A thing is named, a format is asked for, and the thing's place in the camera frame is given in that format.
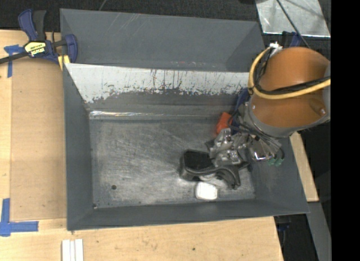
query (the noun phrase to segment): yellow clamp label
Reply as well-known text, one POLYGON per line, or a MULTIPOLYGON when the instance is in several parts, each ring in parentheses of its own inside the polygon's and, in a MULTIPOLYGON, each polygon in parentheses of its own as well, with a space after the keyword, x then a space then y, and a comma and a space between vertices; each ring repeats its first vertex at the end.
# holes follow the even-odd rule
POLYGON ((31 56, 45 52, 46 44, 44 42, 30 42, 25 45, 24 49, 31 56))

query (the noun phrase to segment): black object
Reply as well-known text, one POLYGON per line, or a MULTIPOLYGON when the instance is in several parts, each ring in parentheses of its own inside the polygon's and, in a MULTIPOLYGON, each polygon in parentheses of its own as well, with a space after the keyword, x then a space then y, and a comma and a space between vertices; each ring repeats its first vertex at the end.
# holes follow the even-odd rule
POLYGON ((198 179, 199 176, 215 174, 225 180, 230 188, 236 189, 241 185, 239 169, 245 168, 249 163, 240 166, 225 165, 216 167, 206 152, 186 150, 181 158, 180 176, 185 180, 198 179))

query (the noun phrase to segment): gray bin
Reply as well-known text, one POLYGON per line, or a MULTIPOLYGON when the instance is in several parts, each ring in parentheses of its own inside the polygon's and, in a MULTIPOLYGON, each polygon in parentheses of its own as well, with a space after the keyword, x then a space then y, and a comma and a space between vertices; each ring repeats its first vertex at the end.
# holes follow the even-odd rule
POLYGON ((205 222, 309 212, 288 138, 279 167, 195 198, 184 150, 206 150, 264 48, 255 22, 61 10, 79 55, 63 70, 67 228, 205 222))

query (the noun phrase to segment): blue tape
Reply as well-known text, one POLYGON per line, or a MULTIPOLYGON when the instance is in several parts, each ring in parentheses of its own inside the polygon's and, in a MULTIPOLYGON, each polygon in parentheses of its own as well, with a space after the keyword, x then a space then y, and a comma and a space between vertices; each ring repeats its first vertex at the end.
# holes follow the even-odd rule
MULTIPOLYGON (((13 55, 14 53, 24 52, 22 46, 19 45, 5 46, 4 50, 6 51, 6 53, 9 54, 9 56, 13 55)), ((7 65, 7 77, 8 78, 12 77, 12 61, 9 61, 7 65)))
POLYGON ((36 232, 39 221, 10 222, 10 198, 2 200, 0 236, 8 237, 13 232, 36 232))

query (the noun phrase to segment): white object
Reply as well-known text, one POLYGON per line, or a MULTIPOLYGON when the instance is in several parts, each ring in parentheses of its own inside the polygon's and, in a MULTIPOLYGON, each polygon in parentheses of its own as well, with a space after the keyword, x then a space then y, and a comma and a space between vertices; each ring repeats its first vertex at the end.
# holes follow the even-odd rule
POLYGON ((203 200, 215 200, 218 197, 218 189, 211 184, 199 182, 195 188, 195 196, 203 200))
POLYGON ((83 240, 63 240, 61 243, 62 261, 84 261, 83 240))

